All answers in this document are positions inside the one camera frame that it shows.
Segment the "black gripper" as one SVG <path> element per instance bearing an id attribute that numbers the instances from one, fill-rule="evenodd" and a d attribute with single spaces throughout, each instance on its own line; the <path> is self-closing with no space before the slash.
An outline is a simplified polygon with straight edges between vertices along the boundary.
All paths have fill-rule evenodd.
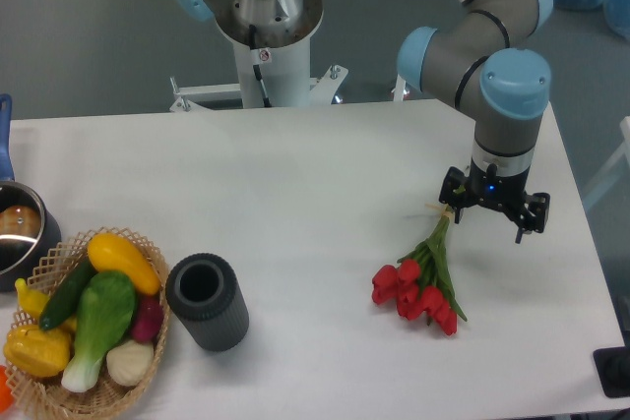
<path id="1" fill-rule="evenodd" d="M 526 234 L 542 233 L 548 220 L 550 195 L 526 193 L 530 170 L 500 176 L 498 171 L 488 173 L 487 168 L 488 165 L 479 167 L 472 161 L 469 177 L 457 167 L 448 169 L 439 202 L 451 210 L 454 222 L 459 223 L 464 209 L 474 203 L 491 210 L 505 210 L 506 216 L 517 226 L 516 244 L 520 244 Z"/>

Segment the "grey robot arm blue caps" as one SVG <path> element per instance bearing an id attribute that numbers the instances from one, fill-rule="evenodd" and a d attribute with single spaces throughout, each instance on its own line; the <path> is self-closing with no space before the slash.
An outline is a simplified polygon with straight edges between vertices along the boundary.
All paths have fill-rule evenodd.
<path id="1" fill-rule="evenodd" d="M 231 42 L 247 108 L 304 107 L 331 95 L 310 73 L 310 39 L 322 0 L 176 0 Z M 470 117 L 469 171 L 451 168 L 439 199 L 455 212 L 480 206 L 503 213 L 520 234 L 544 230 L 550 198 L 526 190 L 551 72 L 520 47 L 548 19 L 553 0 L 459 0 L 467 13 L 453 30 L 422 27 L 404 40 L 397 73 L 404 84 Z"/>

